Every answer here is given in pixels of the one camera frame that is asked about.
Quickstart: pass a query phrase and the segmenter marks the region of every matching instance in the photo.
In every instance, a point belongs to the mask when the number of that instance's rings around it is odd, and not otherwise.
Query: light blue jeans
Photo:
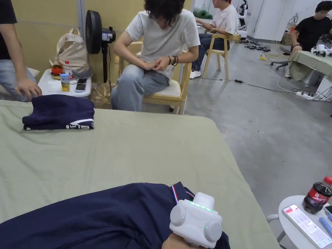
[[[156,71],[146,71],[135,65],[128,65],[118,86],[111,93],[111,108],[124,111],[142,111],[143,97],[164,90],[169,79]]]
[[[36,82],[32,73],[27,68],[28,77],[30,80]],[[23,93],[23,98],[17,94],[16,88],[16,74],[14,64],[11,60],[0,60],[0,85],[2,85],[11,95],[14,100],[28,102],[27,95]],[[0,93],[0,100],[4,99],[3,94]]]

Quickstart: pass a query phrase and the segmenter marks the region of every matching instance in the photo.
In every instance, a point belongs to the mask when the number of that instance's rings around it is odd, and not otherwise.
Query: green led light
[[[198,206],[198,207],[203,208],[203,209],[206,209],[206,210],[208,210],[208,211],[210,211],[210,212],[213,212],[213,210],[211,210],[211,209],[209,209],[209,208],[207,208],[207,207],[201,206],[201,205],[199,205],[199,204],[196,204],[196,203],[193,203],[193,202],[190,202],[190,204],[195,205],[195,206]]]

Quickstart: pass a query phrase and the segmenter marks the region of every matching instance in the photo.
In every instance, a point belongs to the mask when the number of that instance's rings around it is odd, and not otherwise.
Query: standing fan
[[[102,19],[98,12],[88,10],[85,21],[85,38],[86,47],[90,54],[98,54],[100,48],[102,49],[104,83],[106,83],[108,44],[115,41],[116,33],[112,27],[108,29],[102,27]]]

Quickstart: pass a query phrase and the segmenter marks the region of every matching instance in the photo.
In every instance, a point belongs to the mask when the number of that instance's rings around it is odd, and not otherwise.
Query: hand
[[[150,71],[150,70],[152,70],[154,67],[157,67],[157,66],[158,66],[158,64],[157,64],[156,61],[153,61],[153,62],[150,62],[150,63],[145,62],[144,69],[145,69],[146,71]]]
[[[188,243],[180,236],[172,233],[168,239],[163,243],[161,249],[195,249],[198,247],[191,247]]]
[[[164,71],[169,64],[169,57],[161,57],[155,61],[157,63],[157,67],[154,67],[155,71]]]
[[[42,91],[41,91],[40,87],[30,79],[18,80],[15,91],[22,98],[23,98],[23,94],[21,91],[24,91],[26,93],[26,95],[28,96],[29,101],[31,101],[31,98],[32,98],[31,94],[33,94],[35,97],[42,96]]]
[[[218,30],[216,29],[216,28],[212,28],[211,30],[210,30],[210,33],[212,33],[212,34],[216,34],[218,32]]]

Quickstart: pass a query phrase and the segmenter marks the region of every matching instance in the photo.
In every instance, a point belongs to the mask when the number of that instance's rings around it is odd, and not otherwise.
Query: white tote bag
[[[54,63],[58,65],[59,61],[62,65],[66,65],[66,60],[69,61],[69,68],[77,73],[84,73],[89,70],[88,51],[86,44],[81,37],[80,31],[77,35],[73,34],[74,29],[71,29],[68,34],[60,38],[56,46],[56,54]]]

